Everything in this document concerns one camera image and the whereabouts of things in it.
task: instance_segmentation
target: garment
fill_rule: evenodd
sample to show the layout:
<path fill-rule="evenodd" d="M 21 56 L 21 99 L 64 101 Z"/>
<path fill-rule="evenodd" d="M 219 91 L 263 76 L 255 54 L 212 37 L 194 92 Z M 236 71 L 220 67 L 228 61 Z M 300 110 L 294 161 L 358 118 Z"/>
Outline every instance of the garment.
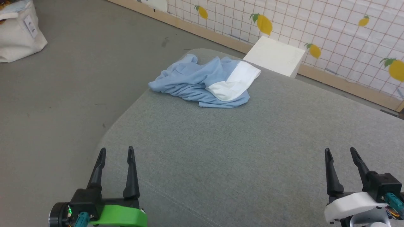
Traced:
<path fill-rule="evenodd" d="M 185 100 L 198 101 L 201 107 L 232 108 L 246 103 L 247 88 L 261 70 L 247 62 L 215 57 L 205 65 L 195 55 L 186 55 L 161 72 L 149 87 Z"/>

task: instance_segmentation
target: white grid wallpaper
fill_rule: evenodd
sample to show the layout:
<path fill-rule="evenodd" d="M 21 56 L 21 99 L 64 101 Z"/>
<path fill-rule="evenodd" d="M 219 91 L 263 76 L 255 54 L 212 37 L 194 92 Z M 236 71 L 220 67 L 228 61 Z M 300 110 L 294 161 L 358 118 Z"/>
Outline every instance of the white grid wallpaper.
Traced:
<path fill-rule="evenodd" d="M 384 58 L 404 59 L 404 0 L 168 0 L 168 12 L 241 42 L 260 36 L 306 50 L 312 43 L 319 58 L 306 51 L 305 65 L 349 82 L 404 99 L 404 82 L 392 78 Z M 195 9 L 206 10 L 208 18 Z M 270 36 L 250 19 L 259 13 L 272 23 Z M 365 15 L 365 26 L 358 23 Z"/>

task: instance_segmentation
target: white tote bag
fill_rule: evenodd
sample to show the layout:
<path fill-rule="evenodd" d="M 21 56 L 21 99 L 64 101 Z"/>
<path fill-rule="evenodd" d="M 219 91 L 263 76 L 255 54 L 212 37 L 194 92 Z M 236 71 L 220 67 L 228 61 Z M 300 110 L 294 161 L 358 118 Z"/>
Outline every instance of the white tote bag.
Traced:
<path fill-rule="evenodd" d="M 12 62 L 36 52 L 48 44 L 38 28 L 32 0 L 21 0 L 0 11 L 0 62 Z"/>

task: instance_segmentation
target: wooden baseboard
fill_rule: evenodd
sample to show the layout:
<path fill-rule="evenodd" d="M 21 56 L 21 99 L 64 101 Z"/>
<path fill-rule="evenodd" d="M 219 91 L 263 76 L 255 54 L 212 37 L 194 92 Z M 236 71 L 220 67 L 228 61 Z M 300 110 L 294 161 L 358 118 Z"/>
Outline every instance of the wooden baseboard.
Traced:
<path fill-rule="evenodd" d="M 185 30 L 187 32 L 211 40 L 213 42 L 219 43 L 221 45 L 227 46 L 231 49 L 240 51 L 245 54 L 248 53 L 248 51 L 250 51 L 250 49 L 252 48 L 252 46 L 249 44 L 237 41 L 235 39 L 213 32 L 198 25 L 188 23 L 168 13 L 154 10 L 148 5 L 140 3 L 135 0 L 107 0 L 107 1 L 129 8 L 131 10 L 134 10 L 151 18 L 157 19 L 161 22 L 175 26 L 179 29 Z M 377 92 L 373 89 L 366 88 L 359 84 L 350 83 L 342 78 L 333 76 L 331 74 L 309 67 L 307 65 L 302 64 L 299 68 L 298 73 L 305 77 L 317 80 L 319 82 L 343 90 L 345 92 L 351 93 L 353 95 L 374 102 L 386 108 L 395 110 L 397 112 L 400 112 L 401 110 L 404 109 L 404 101 L 401 102 L 398 99 Z"/>

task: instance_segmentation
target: teal connector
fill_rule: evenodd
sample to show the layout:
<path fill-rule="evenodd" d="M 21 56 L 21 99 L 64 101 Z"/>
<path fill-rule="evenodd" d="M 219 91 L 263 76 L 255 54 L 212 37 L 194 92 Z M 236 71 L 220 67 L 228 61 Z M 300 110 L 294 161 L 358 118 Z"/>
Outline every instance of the teal connector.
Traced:
<path fill-rule="evenodd" d="M 87 212 L 81 212 L 78 215 L 77 221 L 74 224 L 74 227 L 87 227 L 90 221 L 90 215 Z"/>
<path fill-rule="evenodd" d="M 385 201 L 390 207 L 397 211 L 401 218 L 404 218 L 404 203 L 397 198 L 397 196 L 389 192 L 386 194 Z"/>

